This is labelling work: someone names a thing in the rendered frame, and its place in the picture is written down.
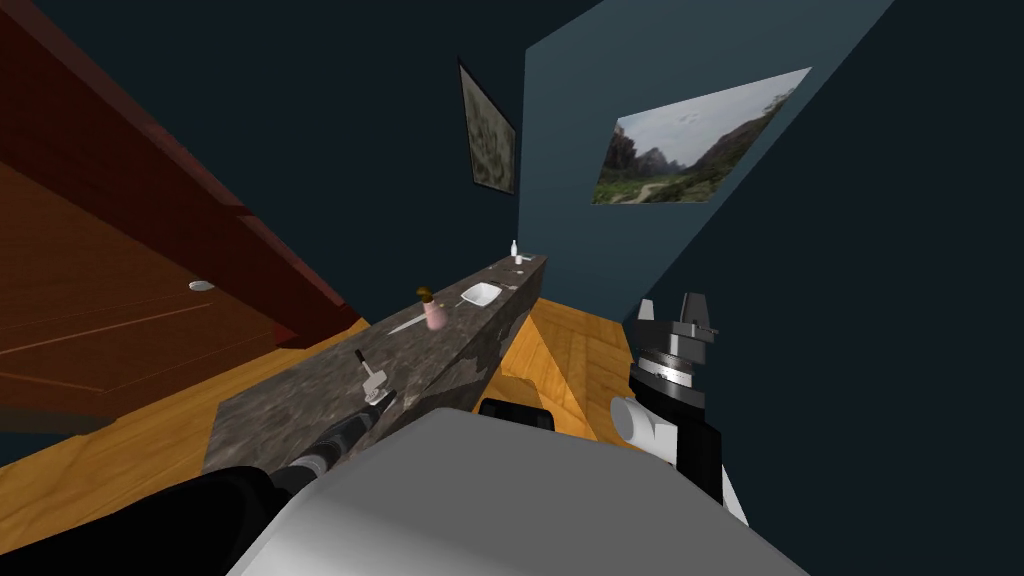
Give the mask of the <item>dark framed picture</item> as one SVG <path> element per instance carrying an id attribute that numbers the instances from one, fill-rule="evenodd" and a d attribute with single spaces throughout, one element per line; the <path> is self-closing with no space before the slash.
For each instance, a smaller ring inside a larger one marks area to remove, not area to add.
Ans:
<path id="1" fill-rule="evenodd" d="M 515 195 L 516 129 L 463 59 L 458 60 L 458 71 L 472 181 L 476 186 Z"/>

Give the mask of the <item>brown wooden door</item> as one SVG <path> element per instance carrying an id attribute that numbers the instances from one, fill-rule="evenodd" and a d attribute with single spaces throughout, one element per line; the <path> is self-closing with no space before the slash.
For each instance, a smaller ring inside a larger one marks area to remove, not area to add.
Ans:
<path id="1" fill-rule="evenodd" d="M 0 433 L 87 434 L 273 352 L 266 316 L 0 163 Z"/>

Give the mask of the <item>pink bottle with brown top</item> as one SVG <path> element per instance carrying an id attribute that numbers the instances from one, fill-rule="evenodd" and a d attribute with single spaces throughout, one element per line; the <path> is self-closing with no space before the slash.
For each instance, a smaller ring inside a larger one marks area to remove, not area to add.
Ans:
<path id="1" fill-rule="evenodd" d="M 442 304 L 438 303 L 432 290 L 427 286 L 420 286 L 416 290 L 423 305 L 423 316 L 426 326 L 430 331 L 442 330 L 449 321 L 447 313 Z"/>

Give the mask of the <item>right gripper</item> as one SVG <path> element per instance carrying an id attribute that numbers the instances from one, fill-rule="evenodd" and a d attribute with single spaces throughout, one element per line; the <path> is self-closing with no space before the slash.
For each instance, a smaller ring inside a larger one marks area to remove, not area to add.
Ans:
<path id="1" fill-rule="evenodd" d="M 680 322 L 655 321 L 654 302 L 642 299 L 637 312 L 636 347 L 640 358 L 672 368 L 705 365 L 706 347 L 719 332 L 711 326 L 706 295 L 688 292 Z"/>

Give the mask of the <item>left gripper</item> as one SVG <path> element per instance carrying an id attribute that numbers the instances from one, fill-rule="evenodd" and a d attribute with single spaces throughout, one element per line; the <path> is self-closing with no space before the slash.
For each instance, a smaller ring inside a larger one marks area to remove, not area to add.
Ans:
<path id="1" fill-rule="evenodd" d="M 376 406 L 393 389 L 388 384 L 386 373 L 384 371 L 374 371 L 369 366 L 360 349 L 354 349 L 354 355 L 367 373 L 367 379 L 362 383 L 364 400 L 367 404 Z"/>

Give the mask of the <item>mountain landscape picture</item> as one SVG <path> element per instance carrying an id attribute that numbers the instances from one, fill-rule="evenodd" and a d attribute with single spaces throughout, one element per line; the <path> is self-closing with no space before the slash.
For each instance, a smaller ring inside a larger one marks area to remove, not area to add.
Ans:
<path id="1" fill-rule="evenodd" d="M 800 69 L 620 118 L 593 204 L 709 202 L 808 73 Z"/>

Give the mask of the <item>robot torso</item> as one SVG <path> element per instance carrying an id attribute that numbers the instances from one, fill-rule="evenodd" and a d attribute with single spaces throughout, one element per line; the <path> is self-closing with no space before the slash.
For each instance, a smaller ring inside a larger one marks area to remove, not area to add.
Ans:
<path id="1" fill-rule="evenodd" d="M 440 408 L 300 491 L 227 576 L 808 576 L 664 460 Z"/>

